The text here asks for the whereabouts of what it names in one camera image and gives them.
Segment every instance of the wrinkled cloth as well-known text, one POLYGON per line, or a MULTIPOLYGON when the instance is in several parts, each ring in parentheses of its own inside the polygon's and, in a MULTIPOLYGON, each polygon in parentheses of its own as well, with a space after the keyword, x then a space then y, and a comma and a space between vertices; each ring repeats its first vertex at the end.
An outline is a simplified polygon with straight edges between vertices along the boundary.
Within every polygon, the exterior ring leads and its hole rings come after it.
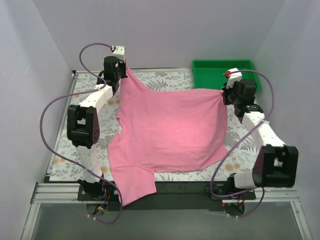
POLYGON ((108 145, 125 206, 156 192, 154 173, 202 170, 228 152, 222 90, 153 91, 127 69, 117 113, 122 131, 108 145))

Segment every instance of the wall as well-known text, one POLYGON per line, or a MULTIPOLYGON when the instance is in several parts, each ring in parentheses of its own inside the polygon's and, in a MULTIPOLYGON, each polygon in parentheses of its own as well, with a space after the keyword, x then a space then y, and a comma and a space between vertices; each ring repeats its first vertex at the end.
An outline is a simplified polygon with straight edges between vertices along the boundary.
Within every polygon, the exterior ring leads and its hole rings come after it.
MULTIPOLYGON (((40 114, 68 91, 71 72, 32 0, 1 0, 0 32, 0 239, 17 240, 49 163, 40 114)), ((63 105, 54 105, 45 119, 52 146, 63 105)))
MULTIPOLYGON (((299 150, 295 186, 313 239, 320 239, 319 23, 318 0, 286 0, 254 59, 275 89, 270 124, 299 150)), ((270 93, 264 82, 262 89, 259 103, 268 108, 270 93)))
MULTIPOLYGON (((193 59, 253 59, 285 0, 33 0, 72 70, 92 42, 126 47, 131 68, 190 68, 193 59)), ((84 54, 103 68, 101 46, 84 54)))

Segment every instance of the leaf pattern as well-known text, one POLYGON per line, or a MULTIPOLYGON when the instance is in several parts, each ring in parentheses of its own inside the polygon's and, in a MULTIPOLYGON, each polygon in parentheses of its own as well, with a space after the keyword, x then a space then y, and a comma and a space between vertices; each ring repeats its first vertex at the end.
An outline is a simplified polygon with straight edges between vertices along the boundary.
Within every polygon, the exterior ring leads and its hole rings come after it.
MULTIPOLYGON (((133 71, 138 79, 141 80, 148 88, 154 91, 186 91, 194 88, 194 77, 191 71, 133 71)), ((88 73, 81 73, 75 80, 74 92, 82 92, 91 90, 95 87, 96 78, 88 73)), ((119 107, 120 90, 105 104, 99 111, 99 125, 100 125, 100 138, 97 142, 98 151, 98 165, 110 167, 108 144, 114 138, 118 121, 116 115, 119 107)), ((79 97, 72 97, 71 104, 78 104, 82 102, 88 94, 80 95, 79 97)), ((234 107, 227 106, 228 112, 228 126, 223 144, 227 149, 232 146, 248 131, 239 123, 239 120, 234 114, 234 107)), ((79 155, 75 147, 67 138, 67 127, 64 122, 63 130, 59 140, 57 151, 64 152, 64 156, 79 161, 79 155)), ((230 173, 239 173, 250 171, 256 161, 258 152, 255 143, 251 137, 247 138, 235 151, 227 158, 219 170, 216 180, 224 181, 230 173)), ((214 173, 218 162, 199 171, 193 172, 169 172, 154 174, 156 181, 209 181, 214 173)), ((56 164, 50 165, 52 173, 50 175, 51 181, 77 181, 81 179, 84 171, 82 168, 69 163, 67 161, 58 161, 56 164)), ((108 171, 104 177, 112 181, 112 173, 108 171)))

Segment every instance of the gray floor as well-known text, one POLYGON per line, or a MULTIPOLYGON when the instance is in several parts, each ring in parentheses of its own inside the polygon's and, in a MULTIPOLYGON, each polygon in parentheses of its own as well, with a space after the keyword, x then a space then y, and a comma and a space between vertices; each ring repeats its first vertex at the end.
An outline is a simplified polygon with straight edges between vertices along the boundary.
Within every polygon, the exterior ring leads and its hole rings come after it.
MULTIPOLYGON (((256 203, 246 203, 246 211, 256 203)), ((85 215, 85 204, 41 204, 33 240, 301 240, 289 202, 264 202, 234 219, 206 210, 125 211, 113 225, 85 215)), ((109 212, 112 218, 117 212, 109 212)))

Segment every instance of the gray wall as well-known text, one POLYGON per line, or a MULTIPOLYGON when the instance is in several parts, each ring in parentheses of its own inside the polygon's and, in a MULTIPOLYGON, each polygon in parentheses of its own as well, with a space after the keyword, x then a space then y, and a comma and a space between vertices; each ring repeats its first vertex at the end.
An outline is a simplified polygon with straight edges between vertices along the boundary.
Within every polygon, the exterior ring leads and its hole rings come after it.
MULTIPOLYGON (((253 59, 285 0, 33 0, 68 66, 92 42, 126 47, 130 68, 190 68, 193 59, 253 59)), ((109 50, 84 54, 103 68, 109 50)))
MULTIPOLYGON (((17 240, 50 156, 40 139, 40 114, 68 91, 71 72, 32 0, 1 0, 0 32, 0 239, 17 240)), ((63 105, 47 114, 51 144, 63 105)))
MULTIPOLYGON (((270 124, 299 150, 296 187, 315 240, 320 239, 319 23, 319 0, 286 0, 254 59, 275 89, 270 124)), ((261 83, 259 103, 267 108, 270 93, 261 83)))

